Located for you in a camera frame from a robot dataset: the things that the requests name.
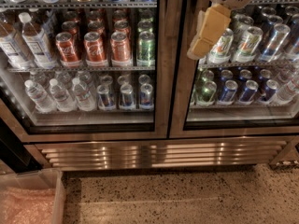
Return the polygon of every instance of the refrigerator shelf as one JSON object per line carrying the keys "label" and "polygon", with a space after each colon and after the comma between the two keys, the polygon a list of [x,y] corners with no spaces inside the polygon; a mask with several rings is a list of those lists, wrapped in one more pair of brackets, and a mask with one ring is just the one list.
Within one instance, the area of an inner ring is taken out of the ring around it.
{"label": "refrigerator shelf", "polygon": [[117,7],[157,7],[157,2],[64,2],[56,4],[42,4],[42,3],[21,3],[21,4],[0,4],[1,8],[7,9],[26,9],[26,8],[117,8]]}

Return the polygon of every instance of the beverage can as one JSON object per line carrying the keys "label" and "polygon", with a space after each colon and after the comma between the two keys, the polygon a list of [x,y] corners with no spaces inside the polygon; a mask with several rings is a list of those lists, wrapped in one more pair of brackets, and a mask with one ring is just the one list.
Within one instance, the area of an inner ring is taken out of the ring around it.
{"label": "beverage can", "polygon": [[131,59],[131,46],[126,33],[115,32],[110,39],[113,60],[126,62]]}
{"label": "beverage can", "polygon": [[156,57],[156,42],[154,33],[142,32],[137,43],[137,59],[153,61]]}
{"label": "beverage can", "polygon": [[87,33],[84,36],[84,47],[89,61],[102,62],[107,59],[103,39],[98,33]]}
{"label": "beverage can", "polygon": [[81,60],[74,46],[73,36],[70,33],[63,32],[57,34],[56,46],[61,54],[63,61],[78,62]]}

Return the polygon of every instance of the white bottle cap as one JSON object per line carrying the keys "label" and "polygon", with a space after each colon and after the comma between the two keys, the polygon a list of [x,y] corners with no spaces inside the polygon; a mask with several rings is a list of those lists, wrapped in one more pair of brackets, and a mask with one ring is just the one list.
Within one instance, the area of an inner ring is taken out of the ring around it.
{"label": "white bottle cap", "polygon": [[34,84],[35,84],[34,81],[32,81],[30,79],[25,81],[25,87],[27,87],[27,88],[33,87]]}
{"label": "white bottle cap", "polygon": [[80,83],[80,79],[79,78],[73,78],[72,82],[73,82],[73,85],[78,85]]}
{"label": "white bottle cap", "polygon": [[28,23],[32,20],[32,18],[30,17],[30,15],[27,12],[20,13],[19,19],[20,19],[21,23]]}
{"label": "white bottle cap", "polygon": [[56,78],[52,78],[52,79],[50,80],[50,85],[51,85],[51,86],[57,86],[57,84],[58,84],[58,80],[57,80]]}

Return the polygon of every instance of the floor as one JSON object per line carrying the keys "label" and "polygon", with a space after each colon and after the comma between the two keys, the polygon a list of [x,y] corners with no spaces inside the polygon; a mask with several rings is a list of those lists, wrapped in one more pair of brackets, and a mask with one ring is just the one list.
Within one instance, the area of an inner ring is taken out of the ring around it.
{"label": "floor", "polygon": [[299,168],[66,174],[64,224],[299,223]]}

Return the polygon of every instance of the red can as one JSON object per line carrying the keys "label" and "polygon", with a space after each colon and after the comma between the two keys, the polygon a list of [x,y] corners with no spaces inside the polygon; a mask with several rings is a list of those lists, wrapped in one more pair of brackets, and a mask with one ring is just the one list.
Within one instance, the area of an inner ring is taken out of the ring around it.
{"label": "red can", "polygon": [[91,21],[88,24],[88,31],[98,33],[103,37],[104,40],[107,37],[105,26],[101,21]]}
{"label": "red can", "polygon": [[128,21],[116,21],[114,24],[114,31],[126,33],[128,38],[131,38],[131,27]]}
{"label": "red can", "polygon": [[102,62],[107,59],[103,39],[98,33],[87,33],[84,36],[84,47],[89,61]]}
{"label": "red can", "polygon": [[72,63],[81,60],[81,57],[74,46],[73,36],[70,33],[64,32],[57,34],[56,46],[63,61]]}
{"label": "red can", "polygon": [[126,33],[113,33],[110,43],[114,61],[126,62],[131,59],[130,41]]}

